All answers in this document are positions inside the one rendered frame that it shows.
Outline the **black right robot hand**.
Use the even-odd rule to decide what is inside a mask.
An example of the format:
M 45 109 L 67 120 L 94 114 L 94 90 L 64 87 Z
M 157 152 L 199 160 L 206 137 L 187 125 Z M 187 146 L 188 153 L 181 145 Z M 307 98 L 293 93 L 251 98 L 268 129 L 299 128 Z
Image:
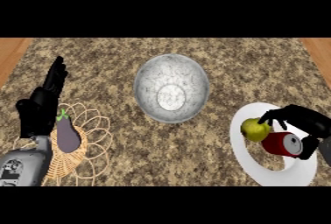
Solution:
M 285 125 L 290 124 L 307 134 L 301 140 L 302 153 L 298 156 L 301 160 L 307 160 L 317 148 L 319 140 L 331 137 L 331 118 L 310 108 L 289 104 L 279 109 L 267 110 L 256 123 L 273 125 L 273 120 L 283 130 Z

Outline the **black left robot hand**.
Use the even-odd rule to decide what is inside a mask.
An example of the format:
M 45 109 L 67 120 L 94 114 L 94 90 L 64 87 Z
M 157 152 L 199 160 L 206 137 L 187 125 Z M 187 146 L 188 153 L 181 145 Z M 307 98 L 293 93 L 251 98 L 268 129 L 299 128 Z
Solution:
M 48 68 L 42 86 L 35 88 L 27 99 L 20 99 L 14 104 L 20 119 L 22 138 L 47 136 L 53 130 L 57 116 L 57 98 L 66 76 L 63 58 L 57 56 Z

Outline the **red can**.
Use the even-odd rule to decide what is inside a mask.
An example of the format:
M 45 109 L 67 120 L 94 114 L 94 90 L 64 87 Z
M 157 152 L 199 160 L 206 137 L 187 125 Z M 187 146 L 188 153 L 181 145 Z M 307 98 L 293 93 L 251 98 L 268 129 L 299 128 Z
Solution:
M 274 155 L 296 158 L 302 152 L 302 143 L 290 132 L 273 132 L 261 141 L 262 149 Z

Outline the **white plate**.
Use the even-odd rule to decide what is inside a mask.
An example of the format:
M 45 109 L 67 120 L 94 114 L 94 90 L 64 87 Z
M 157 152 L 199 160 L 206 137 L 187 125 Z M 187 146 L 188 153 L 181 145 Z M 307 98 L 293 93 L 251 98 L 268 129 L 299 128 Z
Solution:
M 279 109 L 279 107 L 270 103 L 254 102 L 236 110 L 228 129 L 233 155 L 242 170 L 261 186 L 308 186 L 316 176 L 316 152 L 313 152 L 307 160 L 283 157 L 283 169 L 271 171 L 258 165 L 245 148 L 240 134 L 242 122 L 248 118 L 261 117 L 270 109 Z

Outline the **grey marbled bowl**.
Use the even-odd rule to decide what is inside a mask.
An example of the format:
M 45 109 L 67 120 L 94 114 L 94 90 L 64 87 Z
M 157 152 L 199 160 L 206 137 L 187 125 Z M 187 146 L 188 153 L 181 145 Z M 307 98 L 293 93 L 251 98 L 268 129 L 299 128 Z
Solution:
M 180 54 L 162 54 L 140 67 L 132 84 L 144 114 L 162 123 L 183 123 L 202 110 L 209 80 L 200 65 Z

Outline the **yellow-green apple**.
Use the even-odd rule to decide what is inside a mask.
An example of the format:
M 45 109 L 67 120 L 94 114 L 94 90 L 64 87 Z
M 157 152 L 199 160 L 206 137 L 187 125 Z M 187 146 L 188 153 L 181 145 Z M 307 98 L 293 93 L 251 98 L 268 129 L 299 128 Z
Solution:
M 258 123 L 258 120 L 259 118 L 248 118 L 240 125 L 242 136 L 252 142 L 261 142 L 270 133 L 268 124 Z

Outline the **purple eggplant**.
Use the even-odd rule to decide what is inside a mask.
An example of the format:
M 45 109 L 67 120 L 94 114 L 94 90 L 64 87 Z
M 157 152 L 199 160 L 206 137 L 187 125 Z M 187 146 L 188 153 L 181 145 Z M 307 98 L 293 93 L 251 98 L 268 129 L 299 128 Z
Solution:
M 56 117 L 56 146 L 64 153 L 70 153 L 79 144 L 81 138 L 73 128 L 69 115 L 60 109 L 60 115 Z

